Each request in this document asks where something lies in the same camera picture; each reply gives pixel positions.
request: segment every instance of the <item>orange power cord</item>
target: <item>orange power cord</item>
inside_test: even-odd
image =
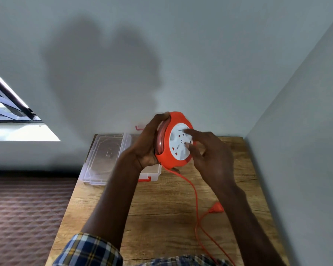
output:
[[[199,217],[199,205],[197,203],[197,191],[195,189],[195,186],[194,184],[188,180],[185,176],[177,173],[177,172],[174,172],[174,171],[171,171],[169,169],[166,169],[164,166],[163,168],[165,170],[167,170],[168,172],[170,173],[173,173],[179,177],[181,177],[182,179],[184,179],[186,182],[188,182],[194,189],[195,191],[195,197],[196,197],[196,225],[195,225],[195,235],[196,235],[196,239],[197,239],[197,242],[199,243],[199,245],[202,247],[202,249],[206,252],[206,254],[214,261],[214,263],[217,263],[217,260],[207,251],[207,249],[203,246],[203,244],[201,243],[200,239],[199,239],[199,236],[197,235],[197,227],[199,226],[201,228],[201,230],[204,232],[204,234],[207,235],[207,237],[210,238],[211,241],[213,241],[217,246],[218,248],[227,256],[227,258],[229,259],[229,261],[235,266],[235,263],[234,261],[231,259],[231,257],[226,253],[226,251],[223,250],[223,248],[203,229],[203,227],[201,226],[201,220],[209,213],[221,213],[221,212],[224,212],[224,209],[221,205],[221,203],[218,201],[217,203],[215,203],[206,213],[204,213],[201,217]]]

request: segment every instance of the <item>wooden tabletop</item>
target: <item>wooden tabletop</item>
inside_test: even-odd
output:
[[[253,213],[288,265],[243,138],[220,139],[227,142],[233,151],[237,184],[246,192]],[[199,197],[199,213],[202,214],[217,201],[216,196],[202,180],[193,166],[193,161],[179,170],[194,183]],[[70,238],[80,232],[102,191],[102,186],[84,184],[80,179],[77,181],[46,265],[52,265]],[[195,193],[185,180],[162,170],[157,182],[138,183],[120,250],[124,265],[140,264],[152,258],[204,254],[196,241],[195,222]],[[202,226],[231,255],[237,265],[243,265],[240,250],[225,213],[209,214],[202,221]],[[202,231],[199,231],[199,236],[212,255],[225,258]]]

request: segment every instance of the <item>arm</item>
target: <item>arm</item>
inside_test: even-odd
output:
[[[140,172],[157,163],[154,135],[169,113],[155,115],[137,142],[118,159],[101,198],[81,232],[99,236],[120,250],[129,207]]]
[[[235,183],[231,149],[213,133],[193,129],[185,132],[206,148],[201,155],[196,146],[187,144],[196,169],[216,194],[228,216],[244,265],[284,266],[250,209],[244,191]]]

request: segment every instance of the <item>brown patterned carpet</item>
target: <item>brown patterned carpet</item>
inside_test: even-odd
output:
[[[0,265],[44,265],[76,178],[0,176]]]

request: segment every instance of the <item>red handle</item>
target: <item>red handle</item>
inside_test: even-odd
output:
[[[148,179],[138,179],[138,182],[150,182],[151,181],[151,177],[148,176]]]

